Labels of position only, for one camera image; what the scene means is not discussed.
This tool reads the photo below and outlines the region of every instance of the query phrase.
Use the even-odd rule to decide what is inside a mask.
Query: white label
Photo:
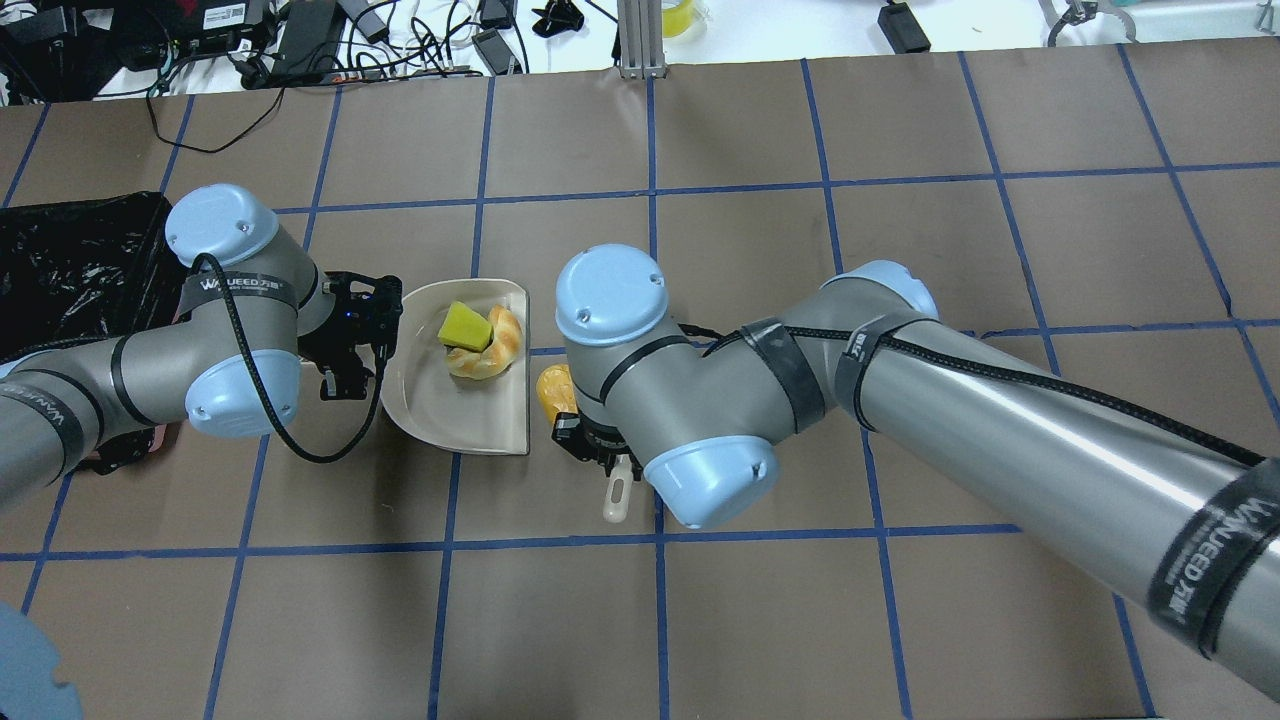
[[[205,10],[205,29],[238,26],[244,22],[244,3]]]

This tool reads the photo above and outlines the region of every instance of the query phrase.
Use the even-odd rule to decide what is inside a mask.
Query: white tray
[[[500,375],[471,380],[449,374],[447,350],[435,334],[454,300],[485,316],[504,305],[520,320],[520,352]],[[444,281],[408,293],[381,400],[390,419],[422,442],[471,455],[527,455],[529,293],[511,281],[488,278]]]

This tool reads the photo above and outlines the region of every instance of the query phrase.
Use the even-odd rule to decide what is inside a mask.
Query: yellow cube
[[[493,341],[493,325],[484,315],[454,300],[435,337],[449,347],[481,352]]]

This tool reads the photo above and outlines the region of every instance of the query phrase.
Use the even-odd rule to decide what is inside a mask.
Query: orange toy food
[[[502,305],[489,310],[489,324],[493,325],[493,342],[484,352],[472,352],[461,347],[449,350],[445,363],[449,374],[472,380],[492,378],[507,369],[515,361],[524,341],[524,331],[516,315]]]

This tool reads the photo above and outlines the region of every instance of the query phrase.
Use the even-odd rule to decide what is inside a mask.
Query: robotic arm
[[[627,246],[568,263],[557,324],[580,416],[561,420],[607,468],[643,465],[677,520],[742,511],[778,478],[772,446],[838,406],[1280,701],[1280,460],[947,328],[896,263],[838,275],[707,356],[667,316],[664,282]]]
[[[399,279],[323,274],[248,191],[192,192],[174,206],[165,236],[195,270],[179,305],[188,322],[0,366],[0,437],[9,448],[0,454],[0,509],[125,432],[188,418],[221,437],[283,427],[297,413],[300,355],[325,374],[321,397],[330,400],[366,395],[371,373],[356,345],[372,346],[379,377],[394,354]],[[372,292],[353,291],[353,282]]]

